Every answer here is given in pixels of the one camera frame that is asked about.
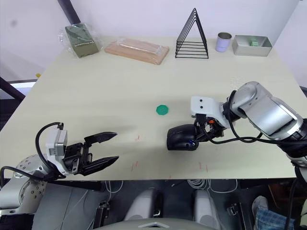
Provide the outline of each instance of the metal cup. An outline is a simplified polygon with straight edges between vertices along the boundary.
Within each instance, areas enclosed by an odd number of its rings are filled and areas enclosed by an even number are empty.
[[[231,34],[226,32],[220,32],[217,35],[215,50],[218,52],[225,52],[230,44]]]

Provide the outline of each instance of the table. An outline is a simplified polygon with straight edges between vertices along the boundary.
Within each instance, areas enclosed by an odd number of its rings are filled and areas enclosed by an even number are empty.
[[[0,165],[16,166],[35,154],[37,131],[59,121],[68,131],[68,144],[103,131],[118,132],[108,142],[91,147],[93,159],[119,155],[110,167],[86,177],[67,180],[138,180],[191,178],[283,178],[295,177],[293,166],[277,146],[242,142],[214,145],[201,143],[196,151],[168,151],[168,129],[191,124],[191,96],[208,96],[225,102],[233,89],[258,81],[307,117],[307,100],[292,74],[273,49],[268,57],[235,56],[214,50],[210,59],[175,59],[176,38],[138,38],[169,46],[160,66],[125,57],[97,54],[77,59],[63,51],[39,78],[33,89],[0,132]],[[165,104],[167,115],[156,113]],[[257,135],[241,119],[239,135]],[[232,138],[230,130],[225,138]],[[47,132],[41,137],[44,150]]]

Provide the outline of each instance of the green bottle cap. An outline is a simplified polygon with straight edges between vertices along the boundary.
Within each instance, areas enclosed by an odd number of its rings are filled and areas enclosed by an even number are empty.
[[[164,104],[161,104],[157,107],[156,109],[156,112],[159,114],[159,115],[165,115],[168,113],[168,107]]]

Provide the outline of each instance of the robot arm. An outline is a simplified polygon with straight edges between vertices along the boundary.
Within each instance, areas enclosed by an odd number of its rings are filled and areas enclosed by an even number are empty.
[[[273,97],[262,85],[252,81],[233,91],[225,103],[212,98],[193,96],[191,114],[196,117],[194,124],[172,128],[167,134],[169,150],[195,150],[199,142],[211,141],[222,144],[235,140],[251,143],[256,140],[277,144],[296,166],[298,177],[307,181],[307,119],[303,119],[282,100]],[[231,128],[240,118],[250,123],[269,140],[240,138],[214,141],[222,137],[223,131]]]
[[[65,178],[70,174],[86,176],[113,164],[119,156],[92,161],[89,148],[96,142],[107,141],[116,135],[113,132],[103,132],[84,138],[84,143],[67,146],[67,131],[63,130],[63,124],[60,123],[49,132],[46,154],[29,156],[16,168],[4,166],[1,169],[0,216],[35,213],[48,181]],[[5,169],[15,172],[4,185]]]

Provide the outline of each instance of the black wire rack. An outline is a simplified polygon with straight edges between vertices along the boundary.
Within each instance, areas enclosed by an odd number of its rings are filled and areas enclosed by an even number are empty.
[[[186,38],[195,22],[201,35],[201,41],[186,41]],[[175,58],[209,58],[207,40],[195,8],[177,38]]]

